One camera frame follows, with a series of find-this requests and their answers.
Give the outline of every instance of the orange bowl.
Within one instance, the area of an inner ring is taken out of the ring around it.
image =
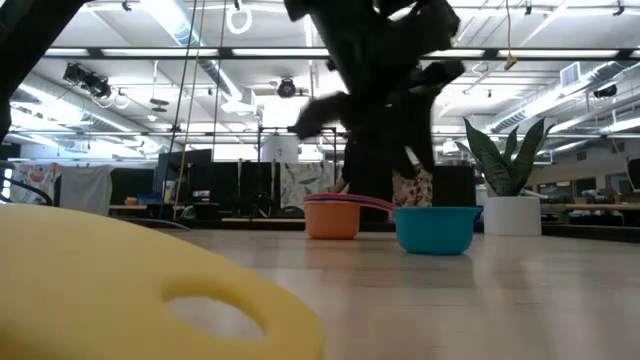
[[[360,231],[360,205],[343,201],[306,201],[307,234],[317,240],[353,240]]]

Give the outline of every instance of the white plant pot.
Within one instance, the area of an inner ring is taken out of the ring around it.
[[[487,235],[540,236],[540,199],[527,196],[489,197],[484,204]]]

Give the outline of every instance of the snake plant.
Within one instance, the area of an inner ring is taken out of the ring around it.
[[[544,144],[544,140],[551,130],[544,128],[544,118],[537,121],[527,132],[520,150],[513,157],[518,147],[518,127],[509,133],[504,152],[501,154],[494,142],[482,131],[475,129],[467,119],[464,124],[467,129],[469,147],[456,142],[461,151],[469,153],[475,159],[476,165],[484,173],[484,177],[498,196],[517,196],[526,185],[533,170],[536,154]]]

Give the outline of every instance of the blue bowl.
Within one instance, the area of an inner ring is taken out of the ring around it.
[[[398,242],[408,252],[460,255],[473,240],[480,207],[405,207],[395,210]]]

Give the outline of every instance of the light wood floor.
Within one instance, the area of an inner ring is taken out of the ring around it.
[[[326,359],[640,359],[640,246],[477,236],[449,258],[407,255],[393,234],[172,234],[295,293],[326,326]],[[260,336],[226,305],[170,306],[213,334]]]

